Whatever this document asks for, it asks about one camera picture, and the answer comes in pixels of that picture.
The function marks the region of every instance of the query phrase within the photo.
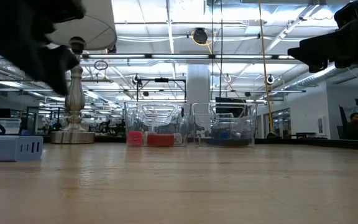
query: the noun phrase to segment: blue container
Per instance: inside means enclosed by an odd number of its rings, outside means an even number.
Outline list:
[[[42,136],[0,136],[0,162],[39,160],[43,142]]]

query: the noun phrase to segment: wooden table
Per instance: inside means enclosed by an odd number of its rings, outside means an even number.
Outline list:
[[[46,145],[0,163],[0,223],[358,224],[358,151]]]

